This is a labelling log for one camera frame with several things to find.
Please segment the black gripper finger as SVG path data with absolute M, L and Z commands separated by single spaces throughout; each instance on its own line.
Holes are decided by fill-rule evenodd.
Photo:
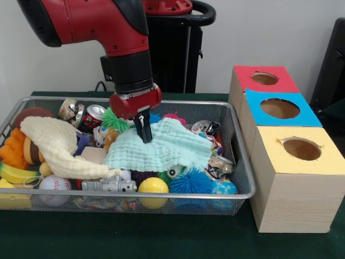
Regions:
M 134 117 L 133 121 L 134 121 L 135 126 L 136 126 L 137 134 L 138 134 L 138 136 L 142 139 L 142 118 L 141 118 L 141 116 L 142 116 L 142 113 L 137 114 L 137 115 Z
M 150 111 L 144 110 L 142 112 L 142 140 L 145 144 L 150 143 L 153 139 L 150 128 Z

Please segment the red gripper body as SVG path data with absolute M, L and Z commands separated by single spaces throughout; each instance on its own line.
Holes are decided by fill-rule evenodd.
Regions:
M 143 91 L 113 94 L 109 98 L 109 105 L 117 118 L 132 119 L 144 110 L 157 107 L 161 100 L 161 89 L 153 83 L 151 88 Z

